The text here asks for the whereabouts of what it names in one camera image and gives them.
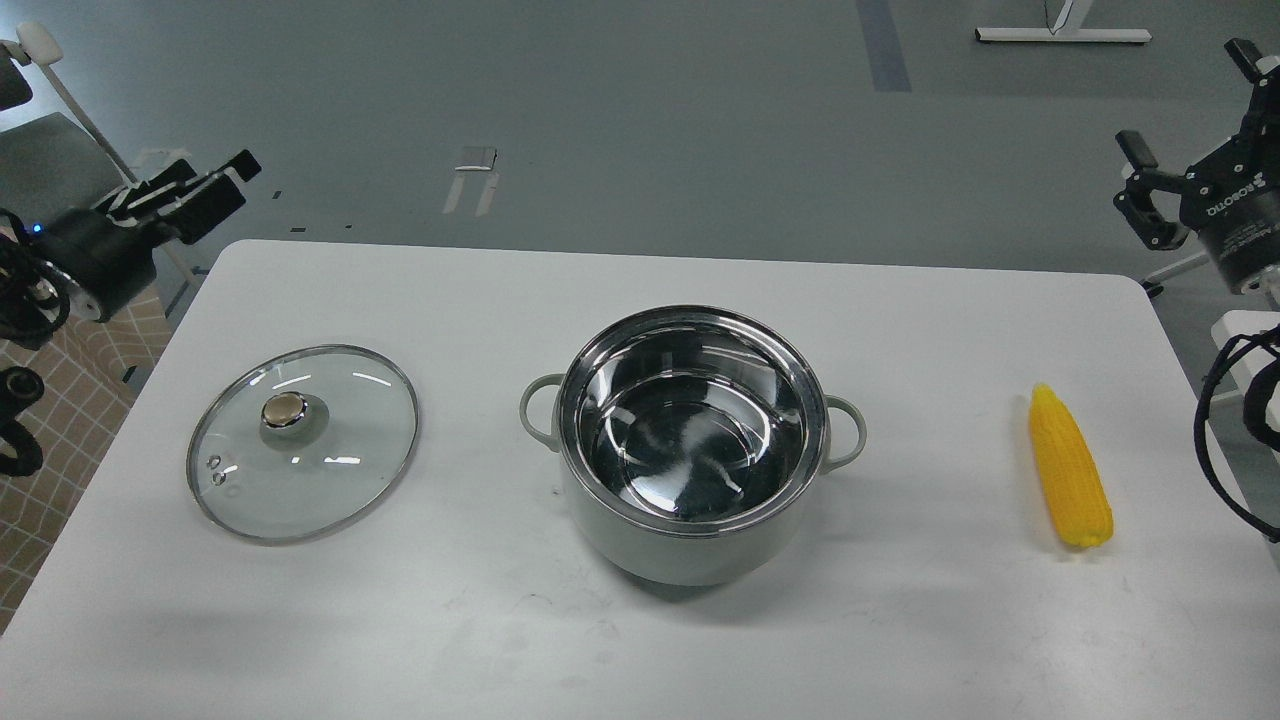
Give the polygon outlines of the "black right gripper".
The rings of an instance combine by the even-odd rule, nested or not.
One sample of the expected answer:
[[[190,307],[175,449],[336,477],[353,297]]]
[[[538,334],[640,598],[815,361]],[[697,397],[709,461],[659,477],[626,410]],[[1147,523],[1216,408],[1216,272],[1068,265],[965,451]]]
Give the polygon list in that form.
[[[1188,169],[1194,177],[1181,199],[1183,224],[1157,209],[1153,193],[1181,197],[1187,178],[1160,170],[1149,145],[1134,129],[1115,135],[1129,170],[1114,206],[1149,250],[1180,249],[1189,233],[1184,224],[1193,229],[1225,286],[1242,295],[1258,292],[1261,277],[1277,268],[1277,151],[1254,150],[1277,142],[1279,55],[1262,54],[1248,38],[1230,38],[1225,50],[1252,95],[1228,145]]]

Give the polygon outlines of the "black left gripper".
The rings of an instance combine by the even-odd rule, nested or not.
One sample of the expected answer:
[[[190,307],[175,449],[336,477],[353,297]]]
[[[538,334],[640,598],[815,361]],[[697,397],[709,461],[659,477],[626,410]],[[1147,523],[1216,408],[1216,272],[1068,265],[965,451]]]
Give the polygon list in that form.
[[[38,252],[69,279],[76,313],[108,323],[155,282],[154,250],[202,240],[247,204],[242,186],[261,169],[250,150],[201,176],[178,159],[151,179],[109,191],[97,211],[64,211],[38,233]]]

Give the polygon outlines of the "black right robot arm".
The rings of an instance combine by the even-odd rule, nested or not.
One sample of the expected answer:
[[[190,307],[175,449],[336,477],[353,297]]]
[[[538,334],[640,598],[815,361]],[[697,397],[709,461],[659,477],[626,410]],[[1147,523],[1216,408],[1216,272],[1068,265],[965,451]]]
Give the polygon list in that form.
[[[1160,169],[1139,132],[1117,132],[1115,140],[1128,170],[1125,186],[1114,195],[1112,204],[1147,249],[1180,249],[1194,234],[1233,293],[1258,291],[1276,299],[1277,55],[1265,55],[1252,41],[1239,37],[1226,41],[1224,49],[1252,87],[1239,129],[1179,173]],[[1277,423],[1268,419],[1268,409],[1277,398],[1277,338],[1276,325],[1230,336],[1204,375],[1193,419],[1193,445],[1204,479],[1238,518],[1271,544],[1277,543],[1277,525],[1254,515],[1228,492],[1210,457],[1208,429],[1221,380],[1251,355],[1265,354],[1268,363],[1243,392],[1242,425],[1256,442],[1277,451]]]

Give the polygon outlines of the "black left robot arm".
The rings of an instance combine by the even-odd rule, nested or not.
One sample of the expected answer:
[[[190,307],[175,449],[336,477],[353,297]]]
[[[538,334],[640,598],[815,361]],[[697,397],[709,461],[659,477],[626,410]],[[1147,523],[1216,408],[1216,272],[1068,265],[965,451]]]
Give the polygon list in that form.
[[[154,250],[202,240],[244,206],[241,186],[260,170],[244,149],[204,174],[179,159],[42,225],[4,209],[13,237],[1,252],[3,340],[37,351],[73,314],[111,320],[155,281]]]

